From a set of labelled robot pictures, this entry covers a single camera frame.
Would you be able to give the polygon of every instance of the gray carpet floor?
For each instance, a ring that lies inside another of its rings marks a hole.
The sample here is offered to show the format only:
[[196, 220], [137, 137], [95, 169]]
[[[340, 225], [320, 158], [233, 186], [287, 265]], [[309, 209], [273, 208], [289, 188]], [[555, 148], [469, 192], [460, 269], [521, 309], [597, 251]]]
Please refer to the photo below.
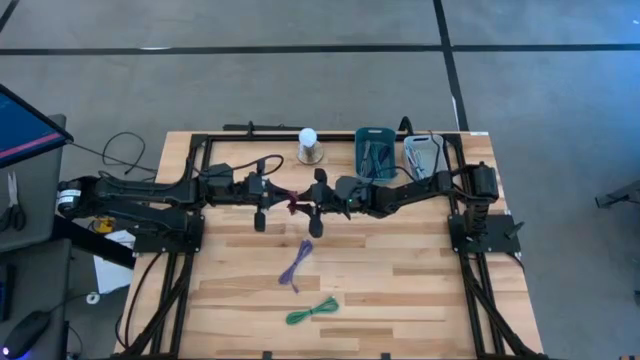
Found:
[[[634, 0], [444, 7], [454, 45], [640, 43]], [[0, 48], [439, 43], [435, 19], [428, 0], [21, 0]], [[526, 222], [524, 264], [546, 352], [640, 354], [640, 212], [599, 210], [593, 200], [640, 179], [640, 53], [457, 53], [455, 61], [469, 127], [490, 132], [509, 206]], [[150, 167], [170, 130], [248, 121], [354, 130], [395, 127], [404, 115], [417, 129], [457, 128], [440, 53], [5, 56], [0, 82], [45, 113], [66, 114], [79, 144], [101, 149], [116, 132], [139, 133]], [[138, 151], [122, 138], [112, 155]], [[64, 150], [64, 179], [101, 169], [96, 156]], [[91, 258], [75, 259], [73, 291], [95, 289]], [[87, 358], [113, 350], [126, 293], [69, 305]]]

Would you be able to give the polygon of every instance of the wire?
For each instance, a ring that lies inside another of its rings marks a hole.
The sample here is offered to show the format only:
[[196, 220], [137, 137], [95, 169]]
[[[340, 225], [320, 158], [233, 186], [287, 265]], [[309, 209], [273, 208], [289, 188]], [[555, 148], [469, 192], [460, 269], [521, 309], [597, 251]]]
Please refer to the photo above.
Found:
[[109, 159], [109, 160], [116, 161], [116, 162], [120, 163], [121, 165], [129, 165], [129, 166], [133, 166], [133, 167], [135, 167], [135, 168], [137, 168], [137, 169], [144, 170], [144, 171], [148, 171], [148, 172], [151, 172], [151, 173], [154, 173], [154, 174], [158, 172], [158, 169], [152, 169], [152, 168], [148, 168], [148, 167], [144, 167], [144, 166], [140, 166], [140, 165], [132, 164], [132, 163], [129, 163], [129, 162], [126, 162], [126, 161], [122, 161], [122, 160], [120, 160], [120, 159], [116, 159], [116, 158], [114, 158], [114, 157], [112, 157], [112, 156], [108, 156], [108, 155], [106, 155], [106, 154], [103, 154], [103, 153], [100, 153], [100, 152], [98, 152], [98, 151], [95, 151], [95, 150], [89, 149], [88, 147], [85, 147], [85, 146], [82, 146], [82, 145], [78, 145], [78, 144], [76, 144], [76, 143], [71, 143], [71, 145], [73, 145], [73, 146], [75, 146], [75, 147], [77, 147], [77, 148], [79, 148], [79, 149], [82, 149], [82, 150], [84, 150], [84, 151], [88, 151], [88, 152], [90, 152], [90, 153], [96, 154], [96, 155], [98, 155], [98, 156], [102, 156], [102, 157], [107, 158], [107, 159]]
[[138, 163], [140, 162], [140, 159], [142, 159], [142, 155], [144, 155], [144, 151], [147, 149], [147, 143], [144, 142], [144, 139], [140, 137], [140, 135], [132, 133], [131, 131], [123, 131], [123, 132], [119, 132], [115, 135], [113, 135], [109, 140], [107, 140], [107, 143], [104, 144], [104, 148], [102, 149], [102, 163], [105, 166], [112, 166], [112, 165], [125, 165], [125, 164], [121, 164], [121, 163], [107, 163], [105, 155], [107, 153], [107, 148], [109, 148], [109, 145], [111, 144], [111, 142], [113, 140], [115, 140], [116, 138], [118, 138], [119, 136], [122, 135], [129, 135], [129, 136], [133, 136], [136, 139], [140, 140], [140, 142], [142, 143], [142, 150], [140, 150], [140, 154], [138, 154], [138, 158], [136, 159], [136, 161], [132, 164], [132, 165], [128, 165], [130, 166], [128, 170], [126, 170], [124, 172], [125, 175], [129, 175], [129, 173], [131, 172], [131, 170], [133, 170], [136, 166], [138, 166]]
[[67, 326], [69, 326], [69, 330], [73, 331], [73, 333], [76, 334], [76, 337], [78, 338], [78, 342], [80, 343], [80, 353], [78, 354], [78, 357], [80, 357], [84, 352], [84, 344], [82, 343], [82, 339], [80, 338], [80, 335], [78, 335], [78, 332], [71, 327], [71, 325]]
[[436, 145], [436, 161], [433, 162], [433, 170], [431, 171], [431, 176], [429, 180], [427, 180], [427, 188], [431, 185], [433, 181], [433, 176], [436, 174], [436, 170], [438, 170], [438, 160], [440, 160], [440, 145], [433, 139], [433, 131], [429, 130], [429, 138], [431, 138], [431, 142]]
[[182, 184], [182, 182], [184, 181], [184, 179], [186, 178], [186, 172], [187, 169], [185, 168], [185, 173], [182, 175], [182, 177], [180, 178], [180, 180], [176, 181], [173, 184], [167, 184], [166, 186], [158, 186], [158, 184], [154, 184], [154, 183], [149, 183], [148, 186], [135, 186], [135, 185], [122, 185], [122, 184], [118, 184], [116, 181], [125, 181], [122, 179], [118, 179], [117, 177], [109, 174], [108, 172], [104, 171], [104, 170], [99, 170], [98, 171], [98, 175], [100, 176], [100, 178], [102, 178], [107, 184], [118, 188], [118, 189], [125, 189], [125, 190], [145, 190], [145, 191], [166, 191], [166, 190], [170, 190], [173, 189], [177, 186], [179, 186], [180, 184]]
[[457, 186], [454, 186], [454, 191], [456, 192], [456, 194], [458, 194], [458, 195], [460, 195], [462, 197], [465, 197], [465, 198], [467, 198], [469, 200], [484, 200], [484, 201], [487, 200], [486, 198], [482, 198], [482, 197], [479, 197], [479, 196], [469, 195], [469, 194], [465, 193], [464, 191], [461, 191]]
[[94, 233], [98, 233], [98, 230], [96, 229], [96, 222], [100, 223], [100, 224], [107, 224], [109, 225], [109, 223], [111, 222], [109, 219], [106, 220], [102, 220], [100, 218], [95, 218], [93, 220], [91, 220], [91, 222], [89, 223], [89, 225], [87, 225], [87, 230], [91, 230]]
[[133, 315], [133, 307], [135, 306], [136, 300], [138, 299], [138, 294], [140, 293], [140, 289], [142, 288], [142, 283], [144, 283], [144, 280], [147, 278], [147, 275], [149, 274], [149, 270], [151, 270], [151, 268], [153, 267], [153, 264], [155, 264], [156, 261], [160, 258], [160, 255], [162, 255], [162, 253], [156, 254], [156, 256], [153, 258], [153, 260], [151, 260], [151, 262], [149, 263], [147, 268], [144, 270], [144, 273], [142, 273], [142, 277], [140, 278], [140, 282], [138, 282], [138, 286], [136, 287], [135, 293], [133, 293], [133, 298], [131, 299], [131, 305], [129, 305], [129, 313], [127, 314], [127, 322], [124, 325], [124, 343], [125, 343], [125, 348], [128, 348], [130, 346], [129, 345], [129, 325], [131, 324], [131, 316]]
[[140, 181], [142, 181], [142, 182], [147, 182], [147, 181], [155, 182], [156, 181], [156, 177], [158, 177], [158, 176], [157, 175], [153, 175], [153, 176], [149, 176], [148, 178], [144, 178], [144, 179], [142, 179]]
[[520, 258], [514, 253], [507, 253], [507, 255], [512, 257], [513, 260], [515, 260], [518, 263], [518, 265], [520, 265], [520, 267], [522, 268], [522, 272], [524, 272], [524, 264], [522, 263], [522, 260], [520, 260]]
[[296, 294], [299, 292], [298, 287], [293, 283], [293, 275], [298, 265], [300, 265], [300, 262], [304, 260], [304, 258], [309, 254], [311, 254], [312, 250], [313, 243], [311, 243], [311, 240], [303, 240], [302, 243], [300, 243], [300, 249], [298, 250], [298, 255], [296, 256], [293, 264], [291, 264], [291, 266], [289, 266], [289, 268], [285, 270], [285, 272], [283, 272], [278, 279], [280, 285], [291, 284], [291, 286], [293, 287], [293, 291], [295, 291]]
[[116, 333], [116, 340], [118, 340], [118, 343], [124, 348], [126, 349], [127, 346], [124, 344], [124, 342], [122, 341], [122, 338], [120, 337], [120, 331], [118, 331], [118, 328], [120, 327], [120, 323], [122, 322], [122, 315], [124, 314], [120, 314], [120, 316], [118, 316], [118, 320], [116, 320], [116, 325], [115, 325], [115, 333]]
[[221, 174], [224, 174], [224, 173], [229, 172], [229, 171], [235, 171], [235, 170], [244, 169], [244, 168], [247, 168], [247, 167], [249, 167], [249, 166], [251, 166], [251, 165], [255, 165], [255, 164], [257, 164], [257, 163], [259, 163], [260, 161], [266, 161], [266, 160], [268, 160], [268, 159], [280, 159], [280, 163], [279, 163], [279, 164], [278, 164], [278, 166], [276, 166], [273, 170], [268, 171], [268, 172], [266, 172], [266, 173], [262, 174], [262, 176], [267, 176], [267, 175], [271, 175], [271, 174], [273, 174], [274, 172], [276, 172], [276, 171], [280, 170], [280, 167], [282, 167], [282, 164], [284, 164], [284, 156], [282, 156], [282, 155], [280, 155], [280, 154], [271, 154], [271, 155], [263, 156], [263, 157], [261, 157], [261, 158], [259, 158], [259, 159], [256, 159], [256, 160], [254, 160], [254, 161], [252, 161], [252, 162], [250, 162], [250, 163], [246, 163], [246, 164], [244, 164], [244, 165], [240, 165], [240, 166], [232, 167], [230, 170], [225, 170], [225, 171], [220, 172], [220, 173], [217, 173], [217, 174], [215, 174], [215, 175], [221, 175]]
[[336, 301], [336, 299], [333, 296], [331, 296], [327, 300], [325, 300], [322, 304], [314, 307], [311, 310], [294, 311], [290, 313], [289, 315], [287, 315], [287, 325], [295, 325], [313, 314], [334, 313], [338, 311], [339, 307], [340, 306], [338, 305], [338, 302]]
[[56, 306], [52, 307], [52, 308], [51, 308], [49, 311], [47, 311], [47, 312], [48, 312], [48, 313], [52, 313], [52, 312], [53, 312], [53, 310], [55, 310], [55, 309], [59, 308], [60, 306], [62, 306], [62, 305], [64, 305], [64, 304], [66, 304], [66, 303], [68, 303], [68, 302], [70, 302], [70, 301], [73, 301], [73, 300], [75, 300], [75, 299], [79, 299], [79, 298], [81, 298], [81, 297], [87, 297], [87, 295], [91, 295], [91, 294], [95, 294], [95, 291], [92, 291], [92, 292], [89, 292], [89, 293], [85, 293], [85, 294], [76, 295], [76, 296], [72, 296], [72, 297], [70, 297], [70, 298], [68, 298], [68, 299], [63, 300], [63, 301], [62, 301], [61, 303], [59, 303], [58, 305], [56, 305]]
[[413, 181], [413, 182], [417, 182], [418, 181], [418, 180], [416, 180], [415, 177], [413, 177], [413, 175], [411, 175], [411, 173], [407, 169], [403, 168], [402, 166], [389, 166], [389, 167], [385, 167], [385, 168], [382, 168], [382, 169], [374, 172], [373, 173], [374, 176], [372, 176], [371, 180], [369, 180], [369, 185], [372, 184], [375, 181], [375, 175], [379, 175], [381, 172], [387, 171], [387, 170], [391, 170], [391, 169], [402, 170], [405, 174], [407, 174], [407, 176], [409, 177], [409, 179], [411, 179], [411, 181]]

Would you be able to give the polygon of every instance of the black cable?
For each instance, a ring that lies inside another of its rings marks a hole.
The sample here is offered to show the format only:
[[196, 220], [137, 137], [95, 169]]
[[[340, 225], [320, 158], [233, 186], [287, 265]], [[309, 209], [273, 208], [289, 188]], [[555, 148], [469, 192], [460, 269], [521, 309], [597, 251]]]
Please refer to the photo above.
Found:
[[80, 353], [78, 354], [78, 357], [80, 357], [84, 352], [84, 344], [82, 343], [82, 339], [80, 338], [80, 335], [78, 335], [78, 332], [75, 331], [75, 329], [72, 328], [71, 325], [68, 325], [68, 326], [69, 326], [69, 330], [73, 331], [73, 333], [76, 334], [76, 337], [78, 338], [78, 342], [80, 343]]
[[147, 181], [156, 182], [156, 177], [158, 177], [158, 176], [157, 175], [153, 175], [153, 176], [149, 176], [148, 178], [144, 178], [144, 179], [142, 179], [140, 181], [142, 181], [142, 182], [147, 182]]
[[375, 171], [373, 174], [374, 176], [372, 176], [371, 180], [369, 181], [369, 185], [371, 185], [375, 181], [376, 175], [379, 175], [381, 172], [391, 170], [391, 169], [402, 170], [405, 174], [407, 174], [407, 176], [411, 179], [411, 181], [418, 182], [418, 180], [416, 180], [416, 178], [414, 178], [413, 175], [411, 175], [411, 173], [407, 169], [403, 168], [402, 166], [389, 166], [389, 167], [382, 168], [378, 171]]
[[91, 230], [93, 232], [96, 232], [96, 228], [95, 226], [93, 226], [93, 224], [95, 224], [95, 220], [91, 220], [91, 222], [89, 223], [89, 225], [87, 225], [87, 230]]
[[116, 162], [120, 163], [121, 165], [129, 165], [129, 166], [133, 166], [133, 167], [135, 167], [135, 168], [137, 168], [137, 169], [144, 170], [144, 171], [148, 171], [148, 172], [150, 172], [150, 173], [154, 173], [154, 174], [158, 172], [158, 169], [152, 169], [152, 168], [148, 168], [148, 167], [144, 167], [144, 166], [140, 166], [140, 165], [136, 165], [136, 164], [128, 163], [128, 162], [126, 162], [126, 161], [122, 161], [122, 160], [120, 160], [120, 159], [116, 159], [116, 158], [114, 158], [114, 157], [112, 157], [112, 156], [108, 156], [108, 155], [102, 154], [102, 153], [100, 153], [100, 152], [98, 152], [98, 151], [95, 151], [95, 150], [89, 149], [88, 147], [85, 147], [85, 146], [82, 146], [82, 145], [78, 145], [78, 144], [76, 144], [76, 143], [71, 143], [71, 145], [73, 145], [73, 146], [75, 146], [75, 147], [77, 147], [77, 148], [79, 148], [79, 149], [82, 149], [82, 150], [84, 150], [84, 151], [88, 151], [88, 152], [90, 152], [90, 153], [92, 153], [92, 154], [96, 154], [96, 155], [98, 155], [98, 156], [101, 156], [101, 157], [107, 158], [107, 159], [109, 159], [109, 160], [116, 161]]
[[99, 170], [98, 171], [98, 175], [100, 176], [100, 178], [102, 178], [107, 184], [118, 188], [118, 189], [125, 189], [125, 190], [145, 190], [145, 191], [166, 191], [166, 190], [170, 190], [175, 188], [176, 186], [179, 186], [180, 184], [182, 184], [182, 182], [184, 181], [184, 179], [186, 178], [187, 174], [186, 174], [187, 170], [185, 169], [185, 172], [183, 173], [182, 177], [180, 177], [180, 180], [174, 182], [173, 184], [167, 184], [166, 186], [158, 186], [158, 184], [154, 184], [154, 183], [149, 183], [149, 185], [147, 186], [134, 186], [134, 185], [122, 185], [122, 184], [118, 184], [117, 181], [125, 181], [122, 179], [118, 179], [117, 177], [111, 175], [110, 173], [104, 171], [104, 170]]
[[429, 180], [427, 181], [427, 188], [429, 186], [431, 186], [431, 182], [433, 181], [433, 176], [436, 174], [436, 170], [438, 170], [438, 160], [440, 160], [440, 145], [438, 145], [438, 143], [433, 139], [433, 131], [429, 130], [429, 138], [431, 138], [431, 141], [436, 145], [436, 161], [433, 162], [433, 170], [431, 171], [431, 176], [429, 177]]
[[51, 308], [49, 311], [47, 311], [47, 312], [48, 312], [48, 313], [52, 313], [52, 312], [53, 312], [53, 310], [55, 310], [55, 309], [59, 308], [60, 306], [62, 306], [62, 305], [64, 305], [64, 304], [66, 304], [66, 303], [68, 303], [68, 302], [70, 302], [70, 301], [73, 301], [73, 300], [75, 300], [75, 299], [79, 299], [79, 298], [81, 298], [81, 297], [87, 297], [87, 295], [91, 295], [91, 294], [96, 294], [96, 292], [95, 292], [95, 291], [92, 291], [92, 292], [90, 292], [90, 293], [80, 294], [80, 295], [72, 296], [72, 297], [70, 297], [70, 298], [68, 298], [68, 299], [64, 299], [61, 303], [59, 303], [58, 305], [56, 305], [56, 306], [52, 307], [52, 308]]
[[127, 314], [127, 322], [124, 325], [124, 343], [125, 343], [125, 348], [128, 348], [130, 346], [129, 345], [129, 325], [131, 324], [131, 316], [133, 315], [133, 307], [136, 305], [136, 300], [138, 299], [138, 294], [140, 293], [140, 289], [142, 288], [142, 283], [144, 283], [144, 280], [147, 278], [147, 275], [149, 274], [149, 271], [153, 267], [153, 264], [155, 264], [156, 261], [160, 258], [160, 255], [162, 255], [162, 253], [156, 254], [156, 256], [151, 260], [151, 262], [149, 263], [147, 268], [144, 270], [144, 273], [142, 273], [142, 277], [140, 278], [140, 282], [138, 282], [138, 286], [136, 287], [136, 291], [133, 293], [133, 298], [131, 299], [131, 304], [129, 305], [129, 312]]
[[145, 150], [147, 149], [147, 143], [144, 142], [144, 139], [142, 137], [140, 137], [140, 135], [132, 133], [131, 131], [122, 131], [119, 132], [115, 135], [113, 135], [109, 140], [107, 140], [107, 142], [104, 144], [104, 148], [102, 149], [102, 163], [105, 166], [113, 166], [113, 165], [126, 165], [126, 164], [122, 164], [122, 163], [107, 163], [106, 161], [106, 153], [107, 153], [107, 148], [109, 148], [109, 145], [111, 144], [111, 142], [113, 140], [115, 140], [116, 138], [118, 138], [119, 136], [123, 136], [123, 135], [129, 135], [129, 136], [133, 136], [136, 139], [140, 140], [140, 143], [142, 143], [142, 150], [140, 150], [140, 154], [138, 154], [138, 158], [136, 159], [136, 161], [131, 164], [131, 165], [127, 165], [130, 166], [129, 169], [125, 170], [124, 174], [125, 175], [129, 175], [129, 173], [131, 172], [131, 170], [133, 170], [136, 166], [138, 166], [138, 163], [140, 162], [140, 159], [142, 159], [142, 155], [144, 155]]
[[471, 199], [471, 200], [486, 200], [483, 199], [481, 197], [478, 196], [473, 196], [473, 195], [469, 195], [466, 192], [464, 192], [464, 190], [458, 185], [458, 184], [453, 184], [454, 189], [456, 190], [456, 192], [464, 197], [466, 197], [467, 199]]
[[271, 155], [263, 156], [263, 157], [261, 157], [259, 159], [256, 159], [256, 160], [254, 160], [254, 161], [252, 161], [250, 163], [246, 163], [244, 165], [232, 167], [230, 170], [225, 170], [225, 171], [223, 171], [221, 173], [218, 173], [218, 174], [215, 174], [215, 175], [221, 175], [221, 174], [224, 174], [224, 173], [229, 172], [229, 171], [235, 171], [235, 170], [248, 168], [251, 165], [255, 165], [255, 164], [259, 163], [260, 161], [266, 161], [268, 159], [280, 159], [280, 163], [278, 164], [278, 166], [275, 167], [275, 169], [262, 174], [262, 176], [273, 174], [274, 172], [280, 170], [280, 167], [282, 167], [282, 164], [284, 164], [284, 156], [282, 156], [280, 154], [271, 154]]
[[518, 256], [516, 256], [516, 254], [514, 253], [506, 253], [506, 254], [512, 257], [513, 260], [515, 260], [518, 263], [518, 265], [520, 265], [520, 267], [522, 268], [522, 272], [524, 272], [524, 264], [522, 263], [522, 260], [520, 260], [520, 258], [518, 258]]
[[115, 326], [116, 340], [118, 340], [118, 343], [124, 349], [127, 349], [127, 346], [124, 344], [124, 342], [122, 341], [122, 338], [120, 337], [120, 331], [118, 329], [120, 327], [120, 323], [122, 322], [122, 315], [124, 314], [120, 314], [120, 316], [118, 316], [118, 320], [116, 320], [116, 326]]

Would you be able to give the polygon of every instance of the white paper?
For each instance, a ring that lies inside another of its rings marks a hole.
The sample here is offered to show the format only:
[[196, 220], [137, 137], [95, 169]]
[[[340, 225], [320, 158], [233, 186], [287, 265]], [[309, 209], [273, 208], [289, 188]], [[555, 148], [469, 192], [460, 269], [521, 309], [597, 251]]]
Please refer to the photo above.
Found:
[[[129, 234], [126, 230], [113, 232], [106, 235], [105, 238], [129, 248], [133, 248], [133, 243], [136, 240], [135, 236]], [[99, 256], [94, 256], [93, 262], [96, 267], [96, 278], [98, 279], [98, 291], [100, 294], [109, 293], [131, 284], [133, 270], [105, 261]]]

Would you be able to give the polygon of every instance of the black floor line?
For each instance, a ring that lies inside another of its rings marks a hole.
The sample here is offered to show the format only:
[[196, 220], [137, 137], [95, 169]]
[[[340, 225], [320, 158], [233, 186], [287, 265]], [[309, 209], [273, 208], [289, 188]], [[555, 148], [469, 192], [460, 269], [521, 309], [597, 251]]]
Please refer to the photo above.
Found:
[[440, 45], [365, 44], [365, 45], [280, 45], [280, 46], [208, 46], [94, 49], [0, 49], [4, 56], [81, 56], [81, 55], [216, 55], [216, 54], [308, 54], [308, 53], [410, 53], [442, 51]]
[[4, 10], [4, 13], [2, 14], [2, 17], [0, 17], [0, 32], [2, 32], [2, 29], [4, 29], [4, 26], [7, 25], [7, 21], [9, 21], [11, 14], [13, 14], [13, 10], [16, 9], [16, 6], [18, 6], [19, 2], [20, 0], [11, 0], [9, 5], [7, 5], [7, 8]]
[[453, 107], [455, 110], [456, 121], [458, 123], [458, 130], [469, 131], [467, 112], [464, 109], [462, 90], [460, 89], [460, 81], [458, 79], [458, 71], [456, 70], [456, 62], [453, 58], [451, 40], [449, 38], [449, 29], [447, 28], [447, 19], [444, 15], [442, 0], [433, 0], [433, 8], [435, 9], [436, 19], [438, 20], [440, 43], [442, 44], [442, 53], [444, 54], [444, 64], [447, 68], [449, 88], [451, 90], [451, 96], [453, 97], [453, 99], [455, 99]]
[[640, 44], [454, 45], [453, 52], [640, 51]]

